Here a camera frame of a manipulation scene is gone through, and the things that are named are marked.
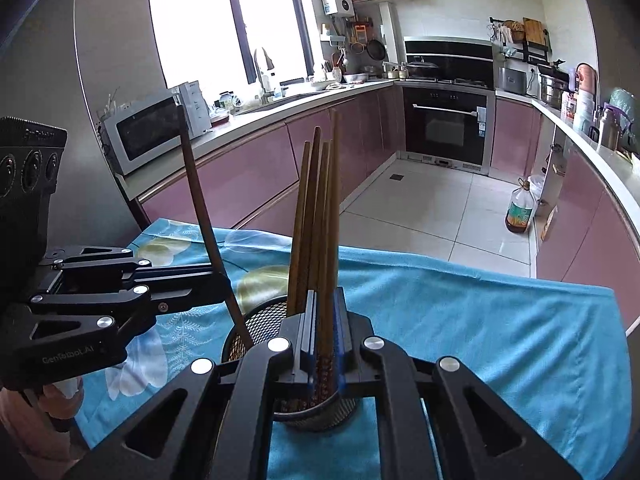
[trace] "cutting board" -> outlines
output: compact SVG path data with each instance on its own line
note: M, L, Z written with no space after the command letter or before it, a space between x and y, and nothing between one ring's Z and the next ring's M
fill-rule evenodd
M546 45L545 33L543 32L541 22L539 22L538 20L523 18L522 23L524 23L524 33L527 37L527 41L540 45Z

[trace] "blue tablecloth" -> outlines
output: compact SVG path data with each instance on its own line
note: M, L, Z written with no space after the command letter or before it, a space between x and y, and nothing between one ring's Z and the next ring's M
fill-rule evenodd
M286 293L290 238L215 229L239 304ZM132 243L154 266L206 262L197 226L159 219ZM607 288L515 278L426 256L340 248L349 310L409 355L459 357L586 480L625 448L631 382L625 332ZM95 446L194 359L219 361L232 322L223 304L159 316L118 367L84 378L76 420ZM305 434L275 424L269 478L380 477L376 417L365 399L343 427Z

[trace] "kitchen sink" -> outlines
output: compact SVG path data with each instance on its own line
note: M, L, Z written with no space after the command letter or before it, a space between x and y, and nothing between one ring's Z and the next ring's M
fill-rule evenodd
M312 95L320 95L322 93L326 92L326 90L319 90L317 92L307 92L304 94L297 94L297 95L292 95L289 97L283 97L280 99L275 100L273 103L267 103L265 105L261 105L261 106L257 106L255 108L251 108L250 110L244 110L242 112L238 112L236 114L236 116L238 115L244 115L244 114L252 114L254 112L265 112L267 110L273 110L274 108L277 108L279 106L288 104L288 103L292 103L293 101L297 101L299 99L304 99L305 97L311 97Z

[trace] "white countertop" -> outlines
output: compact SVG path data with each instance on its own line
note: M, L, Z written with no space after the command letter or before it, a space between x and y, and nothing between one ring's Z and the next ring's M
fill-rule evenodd
M640 240L640 168L636 168L634 172L633 165L626 159L609 148L599 146L585 134L576 132L560 118L558 110L540 100L502 90L496 90L495 95L532 105L556 124L598 171L609 190L618 199L621 209L636 232L636 238Z
M319 92L317 95L283 104L271 110L230 117L228 123L220 124L220 126L214 127L211 131L191 141L193 156L197 160L225 144L271 124L283 121L293 115L363 92L391 86L392 84L393 81L377 80L360 85L350 85L345 89ZM182 150L178 147L145 164L138 170L129 173L127 176L117 174L116 178L119 180L127 198L133 200L183 167Z

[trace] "window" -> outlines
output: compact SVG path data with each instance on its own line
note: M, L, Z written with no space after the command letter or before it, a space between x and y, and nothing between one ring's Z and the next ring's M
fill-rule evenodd
M167 86L198 80L208 102L255 81L264 47L281 82L312 73L301 0L149 0Z

